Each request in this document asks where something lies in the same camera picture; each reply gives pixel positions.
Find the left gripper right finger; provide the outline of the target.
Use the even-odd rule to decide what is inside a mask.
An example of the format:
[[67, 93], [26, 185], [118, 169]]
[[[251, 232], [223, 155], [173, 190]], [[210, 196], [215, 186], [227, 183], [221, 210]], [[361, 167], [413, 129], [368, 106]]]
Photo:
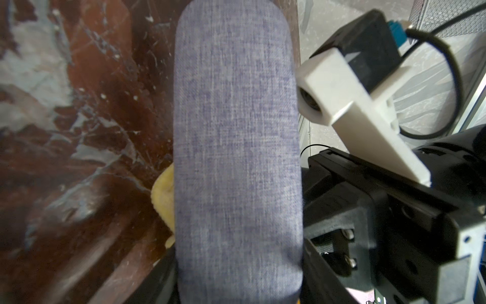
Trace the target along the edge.
[[301, 303], [357, 303], [312, 242], [304, 239]]

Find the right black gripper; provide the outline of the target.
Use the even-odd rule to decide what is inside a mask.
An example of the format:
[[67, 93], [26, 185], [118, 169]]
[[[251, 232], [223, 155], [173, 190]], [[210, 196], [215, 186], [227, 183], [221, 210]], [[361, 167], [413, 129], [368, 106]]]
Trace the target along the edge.
[[485, 126], [414, 149], [422, 186], [335, 148], [302, 172], [304, 236], [375, 303], [485, 302]]

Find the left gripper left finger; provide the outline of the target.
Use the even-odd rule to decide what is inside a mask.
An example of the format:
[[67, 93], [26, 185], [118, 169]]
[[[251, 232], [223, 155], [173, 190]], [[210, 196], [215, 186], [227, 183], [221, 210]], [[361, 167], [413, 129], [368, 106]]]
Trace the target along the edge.
[[125, 303], [178, 303], [175, 254], [166, 254]]

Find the yellow microfiber cloth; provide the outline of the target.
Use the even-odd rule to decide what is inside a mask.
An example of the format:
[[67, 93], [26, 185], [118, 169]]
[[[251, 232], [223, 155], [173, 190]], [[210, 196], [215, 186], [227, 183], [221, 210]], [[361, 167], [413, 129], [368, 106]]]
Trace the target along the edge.
[[166, 249], [175, 244], [174, 164], [167, 167], [155, 180], [151, 189], [153, 208], [172, 235], [166, 240]]

